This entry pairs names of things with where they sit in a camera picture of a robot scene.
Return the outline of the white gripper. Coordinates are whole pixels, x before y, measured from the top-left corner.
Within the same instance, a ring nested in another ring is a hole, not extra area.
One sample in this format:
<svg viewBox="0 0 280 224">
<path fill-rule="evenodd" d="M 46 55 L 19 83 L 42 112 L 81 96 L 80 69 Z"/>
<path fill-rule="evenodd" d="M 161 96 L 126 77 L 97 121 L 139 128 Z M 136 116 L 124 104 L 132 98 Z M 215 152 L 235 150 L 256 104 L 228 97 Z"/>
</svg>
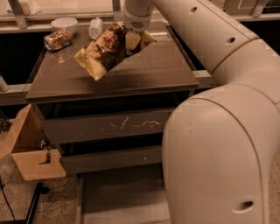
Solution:
<svg viewBox="0 0 280 224">
<path fill-rule="evenodd" d="M 124 0 L 122 18 L 124 26 L 130 30 L 125 36 L 127 50 L 134 50 L 141 40 L 138 32 L 144 32 L 151 21 L 154 4 L 151 0 Z"/>
</svg>

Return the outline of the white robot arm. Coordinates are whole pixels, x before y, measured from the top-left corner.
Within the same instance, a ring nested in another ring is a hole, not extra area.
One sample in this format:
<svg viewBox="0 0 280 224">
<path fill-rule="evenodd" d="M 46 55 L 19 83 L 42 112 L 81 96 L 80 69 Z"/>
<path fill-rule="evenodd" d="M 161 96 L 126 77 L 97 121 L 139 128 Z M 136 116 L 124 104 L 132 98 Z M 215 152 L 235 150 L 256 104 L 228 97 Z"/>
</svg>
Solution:
<svg viewBox="0 0 280 224">
<path fill-rule="evenodd" d="M 209 0 L 124 0 L 126 20 L 158 9 L 216 88 L 182 102 L 164 128 L 171 224 L 269 224 L 280 150 L 280 57 Z"/>
</svg>

